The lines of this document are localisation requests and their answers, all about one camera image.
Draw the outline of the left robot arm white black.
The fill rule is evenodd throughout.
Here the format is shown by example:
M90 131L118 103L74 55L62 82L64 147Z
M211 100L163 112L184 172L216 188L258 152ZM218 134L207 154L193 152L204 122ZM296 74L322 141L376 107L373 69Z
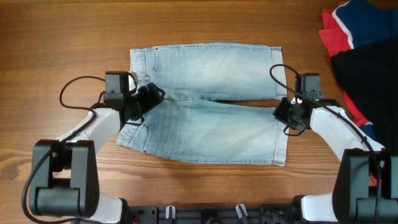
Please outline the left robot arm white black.
M35 143L32 170L22 190L22 210L35 223L139 223L123 198L100 192L96 153L125 125L140 126L144 114L164 100L154 83L138 85L132 72L108 71L87 117L57 139Z

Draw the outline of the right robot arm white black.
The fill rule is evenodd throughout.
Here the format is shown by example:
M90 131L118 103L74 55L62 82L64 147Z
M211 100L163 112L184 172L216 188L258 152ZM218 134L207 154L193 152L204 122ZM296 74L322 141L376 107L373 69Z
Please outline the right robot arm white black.
M299 220L307 223L397 223L397 155L369 138L336 101L326 100L320 77L295 76L293 100L283 98L274 116L301 135L311 129L340 160L329 194L297 196Z

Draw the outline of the light blue denim shorts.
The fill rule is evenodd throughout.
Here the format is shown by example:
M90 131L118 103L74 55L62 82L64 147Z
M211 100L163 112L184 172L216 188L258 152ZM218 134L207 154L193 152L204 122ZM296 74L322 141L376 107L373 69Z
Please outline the light blue denim shorts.
M288 137L274 109L246 105L286 96L280 47L161 45L131 49L130 59L138 85L165 96L122 128L120 146L198 164L285 164Z

